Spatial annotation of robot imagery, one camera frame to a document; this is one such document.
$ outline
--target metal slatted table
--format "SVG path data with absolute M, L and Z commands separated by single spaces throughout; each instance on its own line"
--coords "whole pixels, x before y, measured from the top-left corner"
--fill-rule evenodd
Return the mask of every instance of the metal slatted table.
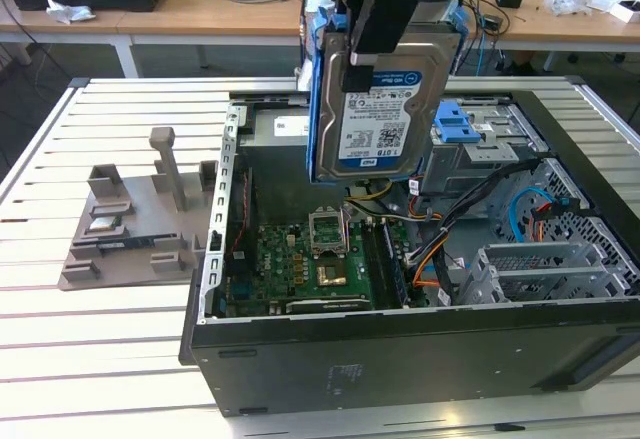
M 451 92 L 509 81 L 533 89 L 640 214 L 640 143 L 586 86 L 562 78 L 454 78 Z M 293 89 L 292 79 L 92 80 L 69 88 L 0 186 L 0 437 L 637 437 L 640 360 L 582 393 L 222 418 L 177 354 L 187 285 L 63 293 L 62 261 L 91 166 L 154 172 L 148 136 L 176 131 L 181 171 L 216 159 L 229 91 Z

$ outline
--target barcode sticker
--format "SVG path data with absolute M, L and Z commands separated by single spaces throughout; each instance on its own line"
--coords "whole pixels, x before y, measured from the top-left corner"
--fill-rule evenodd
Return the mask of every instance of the barcode sticker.
M 384 167 L 399 157 L 411 124 L 406 105 L 420 91 L 421 80 L 418 71 L 377 71 L 368 92 L 347 93 L 338 159 L 378 158 L 377 165 Z
M 453 265 L 457 266 L 456 269 L 465 269 L 464 257 L 456 257 L 453 260 Z
M 491 124 L 472 124 L 471 127 L 473 127 L 477 132 L 493 132 Z
M 309 118 L 307 116 L 280 116 L 273 121 L 273 135 L 307 136 L 309 135 Z
M 444 292 L 442 289 L 438 289 L 438 300 L 443 306 L 451 305 L 451 298 L 449 297 L 449 294 Z
M 409 179 L 409 194 L 412 196 L 420 195 L 420 183 L 415 179 Z

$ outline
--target blue latch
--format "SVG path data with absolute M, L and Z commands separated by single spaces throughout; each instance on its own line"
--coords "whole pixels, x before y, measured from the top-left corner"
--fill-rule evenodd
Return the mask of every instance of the blue latch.
M 443 101 L 435 118 L 442 142 L 480 142 L 482 137 L 469 124 L 469 115 L 456 102 Z

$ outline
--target blue cable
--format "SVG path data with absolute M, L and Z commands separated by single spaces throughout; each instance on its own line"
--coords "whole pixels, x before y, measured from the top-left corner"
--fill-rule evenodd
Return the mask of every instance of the blue cable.
M 518 227 L 518 219 L 516 218 L 516 214 L 518 211 L 516 210 L 516 207 L 518 206 L 518 200 L 520 200 L 520 198 L 527 192 L 535 192 L 537 194 L 540 194 L 547 201 L 553 202 L 553 197 L 551 197 L 551 195 L 547 191 L 543 191 L 542 189 L 539 189 L 537 187 L 527 187 L 513 196 L 513 199 L 511 199 L 511 203 L 509 204 L 509 225 L 511 226 L 513 236 L 516 238 L 517 242 L 524 242 L 524 237 L 522 236 L 520 228 Z
M 478 67 L 476 68 L 476 77 L 480 75 L 480 67 L 482 67 L 482 57 L 484 56 L 484 16 L 480 16 L 480 25 L 482 26 L 482 37 L 480 38 L 480 60 L 478 61 Z

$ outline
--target hard drive label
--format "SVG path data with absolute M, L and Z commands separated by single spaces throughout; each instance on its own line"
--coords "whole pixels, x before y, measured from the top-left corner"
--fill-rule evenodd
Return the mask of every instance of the hard drive label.
M 417 71 L 376 72 L 368 93 L 348 93 L 338 158 L 375 167 L 400 156 L 411 121 L 405 104 L 418 93 L 421 79 Z

